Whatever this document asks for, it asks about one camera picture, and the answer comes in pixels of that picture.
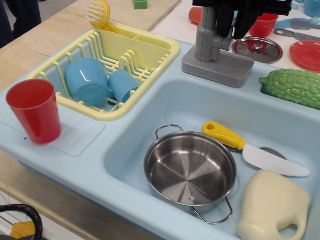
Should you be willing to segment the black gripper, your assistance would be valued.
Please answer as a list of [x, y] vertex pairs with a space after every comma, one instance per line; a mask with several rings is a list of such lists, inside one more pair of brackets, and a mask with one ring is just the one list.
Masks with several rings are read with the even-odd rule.
[[217, 31], [226, 38], [233, 30], [234, 13], [238, 11], [234, 39], [244, 38], [262, 14], [288, 16], [292, 0], [193, 0], [193, 6], [218, 9]]

